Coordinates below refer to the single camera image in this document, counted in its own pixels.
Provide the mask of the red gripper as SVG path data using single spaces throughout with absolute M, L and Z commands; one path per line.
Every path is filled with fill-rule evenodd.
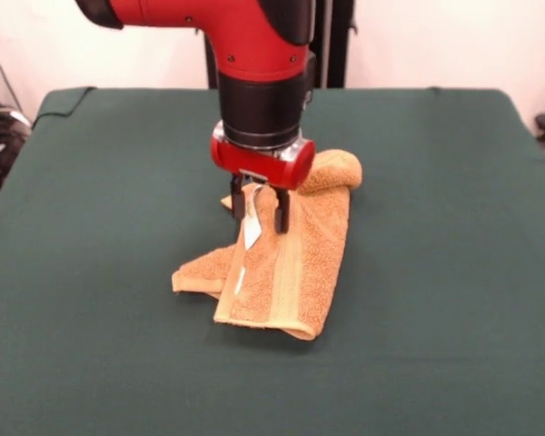
M 276 150 L 242 148 L 225 137 L 223 124 L 217 124 L 211 138 L 211 155 L 218 167 L 233 174 L 230 183 L 233 217 L 244 217 L 243 175 L 249 176 L 274 187 L 275 231 L 286 234 L 291 204 L 287 190 L 297 189 L 307 178 L 316 155 L 315 142 L 298 134 L 294 142 Z

